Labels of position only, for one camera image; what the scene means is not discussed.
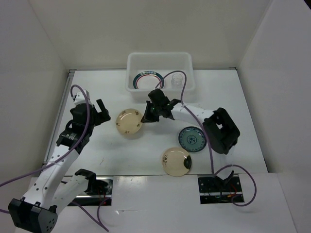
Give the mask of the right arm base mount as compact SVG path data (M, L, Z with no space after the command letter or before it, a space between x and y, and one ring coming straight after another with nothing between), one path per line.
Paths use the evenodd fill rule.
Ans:
M211 176L198 177L199 196L201 204L244 203L242 186L238 176L233 176L227 183Z

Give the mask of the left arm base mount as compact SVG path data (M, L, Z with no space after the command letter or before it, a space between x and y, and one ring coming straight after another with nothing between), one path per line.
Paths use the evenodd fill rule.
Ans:
M74 202L81 206L111 206L112 203L112 177L99 177L91 191L82 192L68 205L73 206Z

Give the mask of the teal red ring plate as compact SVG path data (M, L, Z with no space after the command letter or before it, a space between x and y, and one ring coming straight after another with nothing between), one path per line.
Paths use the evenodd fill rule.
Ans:
M155 71L143 71L137 74L133 79L134 89L155 89L164 88L165 81L161 74Z

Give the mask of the beige plate with calligraphy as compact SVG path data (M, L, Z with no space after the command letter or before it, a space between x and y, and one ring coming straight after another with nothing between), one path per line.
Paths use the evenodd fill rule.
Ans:
M163 170L171 176L186 175L192 165L190 153L183 148L173 147L165 150L161 157Z

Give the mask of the beige flower pattern plate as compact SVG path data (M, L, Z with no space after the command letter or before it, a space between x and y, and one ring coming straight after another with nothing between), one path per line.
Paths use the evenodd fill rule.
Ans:
M121 135L136 134L142 127L142 114L139 110L129 108L121 111L116 118L115 125Z

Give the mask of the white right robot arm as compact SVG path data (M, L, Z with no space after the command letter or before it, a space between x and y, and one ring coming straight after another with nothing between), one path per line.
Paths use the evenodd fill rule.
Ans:
M204 110L193 105L185 104L182 100L169 100L161 89L155 89L148 94L146 110L141 119L142 123L158 122L160 117L180 120L201 128L207 140L214 187L224 191L230 186L233 173L229 176L216 176L213 167L213 152L227 155L236 146L241 133L224 108Z

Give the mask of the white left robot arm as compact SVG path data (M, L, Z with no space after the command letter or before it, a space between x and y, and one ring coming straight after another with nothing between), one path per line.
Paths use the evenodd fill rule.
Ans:
M79 169L67 182L65 174L89 142L94 127L111 119L101 99L96 102L98 112L89 100L87 91L73 96L72 120L60 133L49 162L33 186L20 199L12 199L8 211L17 228L32 233L50 233L60 213L85 192L95 194L104 187L96 173Z

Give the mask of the blue patterned small plate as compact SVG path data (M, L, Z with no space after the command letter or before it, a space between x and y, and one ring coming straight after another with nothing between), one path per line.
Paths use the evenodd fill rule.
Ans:
M183 149L194 153L202 151L207 145L203 131L194 126L183 128L178 134L178 142Z

